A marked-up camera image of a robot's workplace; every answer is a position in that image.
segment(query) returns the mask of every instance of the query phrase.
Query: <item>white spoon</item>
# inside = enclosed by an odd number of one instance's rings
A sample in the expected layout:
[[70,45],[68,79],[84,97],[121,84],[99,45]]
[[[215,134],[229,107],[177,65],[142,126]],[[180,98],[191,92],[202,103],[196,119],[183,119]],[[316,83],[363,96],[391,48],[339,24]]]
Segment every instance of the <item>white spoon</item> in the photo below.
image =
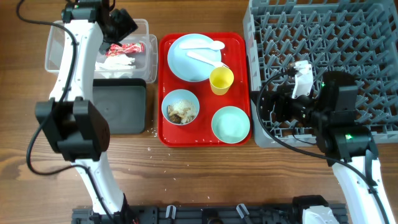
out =
[[199,54],[196,54],[195,52],[193,52],[193,51],[188,51],[187,52],[187,56],[188,57],[191,57],[191,58],[194,58],[194,59],[196,59],[196,60],[199,60],[199,61],[201,61],[201,62],[205,62],[205,63],[207,63],[207,64],[210,64],[210,65],[212,65],[212,66],[214,66],[214,67],[216,67],[216,68],[218,68],[218,67],[226,67],[226,68],[229,68],[226,64],[224,64],[223,62],[214,62],[214,61],[212,61],[212,60],[209,60],[209,59],[207,59],[207,58],[205,58],[204,56],[202,56],[202,55],[199,55]]
[[211,49],[211,50],[221,50],[225,48],[225,44],[221,41],[213,41],[211,43],[194,43],[194,42],[184,42],[180,44],[180,49]]

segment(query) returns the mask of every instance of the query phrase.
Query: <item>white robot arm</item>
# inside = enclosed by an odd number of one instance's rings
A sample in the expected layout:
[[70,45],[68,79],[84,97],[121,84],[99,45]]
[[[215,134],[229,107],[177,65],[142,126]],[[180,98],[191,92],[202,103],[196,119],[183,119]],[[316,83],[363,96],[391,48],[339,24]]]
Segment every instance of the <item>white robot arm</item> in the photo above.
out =
[[[98,51],[103,43],[103,33],[97,22],[88,20],[72,20],[65,24],[65,27],[75,35],[79,43],[77,48],[77,58],[73,78],[70,84],[70,91],[67,93],[65,101],[74,102],[77,97],[93,102],[93,79],[95,60]],[[57,82],[50,94],[50,99],[55,98],[57,102],[62,93],[68,77],[70,63],[72,61],[72,41],[65,33],[65,48],[63,50],[60,73]],[[92,159],[76,159],[72,165],[80,164],[89,167],[94,178],[95,185],[99,194],[103,198],[109,213],[120,212],[123,207],[123,192],[116,183],[112,171],[109,167],[108,156],[102,152],[99,161]],[[81,168],[76,168],[83,179],[88,193],[93,201],[93,211],[100,215],[105,215],[105,211],[96,197],[93,185],[86,172]]]
[[[264,131],[282,146],[328,161],[343,189],[353,223],[395,223],[382,184],[376,144],[370,131],[355,123],[358,87],[354,77],[343,72],[324,73],[322,89],[314,100],[310,95],[313,71],[308,61],[291,63],[287,73],[279,76],[282,75],[295,77],[295,84],[278,86],[275,92],[264,92],[263,88],[257,97],[257,116],[267,120],[265,116],[273,111],[278,122],[294,118],[315,128],[317,146],[326,156],[294,148],[263,126]],[[264,86],[277,77],[271,77]],[[330,208],[324,206],[308,207],[301,212],[303,223],[337,222]]]

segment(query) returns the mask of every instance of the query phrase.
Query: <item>bowl with food scraps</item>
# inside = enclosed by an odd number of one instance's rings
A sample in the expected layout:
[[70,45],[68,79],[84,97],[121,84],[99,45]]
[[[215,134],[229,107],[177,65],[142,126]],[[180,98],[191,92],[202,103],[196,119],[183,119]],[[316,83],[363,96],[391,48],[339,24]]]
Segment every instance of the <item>bowl with food scraps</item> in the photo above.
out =
[[166,120],[175,125],[191,123],[199,113],[199,100],[188,90],[171,91],[162,102],[162,113]]

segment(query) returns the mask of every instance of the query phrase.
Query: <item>clear plastic container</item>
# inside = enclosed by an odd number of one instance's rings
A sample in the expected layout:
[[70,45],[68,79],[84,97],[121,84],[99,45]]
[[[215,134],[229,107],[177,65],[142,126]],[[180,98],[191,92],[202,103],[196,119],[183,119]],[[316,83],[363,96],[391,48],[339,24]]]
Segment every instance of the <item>clear plastic container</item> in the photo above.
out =
[[[135,19],[138,29],[121,41],[121,44],[142,43],[144,53],[134,54],[136,59],[133,65],[135,69],[127,70],[95,70],[94,78],[142,78],[147,83],[153,83],[157,75],[157,39],[155,35],[149,34],[148,22],[145,19]],[[46,71],[54,74],[59,73],[61,66],[65,33],[61,29],[51,27],[47,50],[45,53],[44,67]],[[98,53],[96,61],[103,63],[105,55]]]

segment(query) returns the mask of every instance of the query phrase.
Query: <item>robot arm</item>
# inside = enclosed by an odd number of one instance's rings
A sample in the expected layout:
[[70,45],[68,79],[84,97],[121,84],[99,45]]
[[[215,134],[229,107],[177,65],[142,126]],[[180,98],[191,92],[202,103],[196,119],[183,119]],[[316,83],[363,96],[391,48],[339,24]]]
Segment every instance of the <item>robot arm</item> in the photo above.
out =
[[[131,223],[132,215],[126,198],[109,167],[106,153],[110,139],[109,126],[93,106],[93,78],[98,52],[103,52],[111,43],[118,43],[137,29],[124,9],[109,13],[110,9],[109,0],[79,0],[66,5],[62,19],[78,44],[72,81],[67,96],[60,102],[74,48],[70,36],[65,33],[57,82],[50,94],[50,101],[37,104],[36,117],[42,122],[54,105],[60,104],[61,109],[54,111],[52,119],[43,127],[52,149],[62,153],[72,165],[79,164],[91,171],[96,189],[87,173],[76,168],[93,201],[93,212],[99,217],[99,222],[101,216],[105,217],[106,212],[109,212],[114,219],[119,220],[118,223]],[[95,190],[102,198],[96,196]]]
[[[312,69],[308,66],[307,61],[291,64],[294,72],[289,75],[294,75],[294,85],[281,85],[276,92],[269,91],[258,96],[262,103],[257,106],[260,106],[260,116],[269,120],[268,116],[274,110],[278,122],[296,119],[304,126],[314,128],[321,152],[329,158],[346,162],[362,173],[366,182],[377,192],[375,194],[380,198],[389,223],[395,223],[381,180],[376,144],[370,130],[355,123],[358,87],[354,76],[343,72],[324,73],[322,89],[318,99],[314,100],[310,93],[312,85],[309,85],[313,77]],[[367,183],[346,166],[331,160],[328,160],[328,165],[343,189],[353,223],[385,223],[379,203]],[[308,207],[302,212],[302,221],[330,223],[333,217],[327,214],[322,206]]]

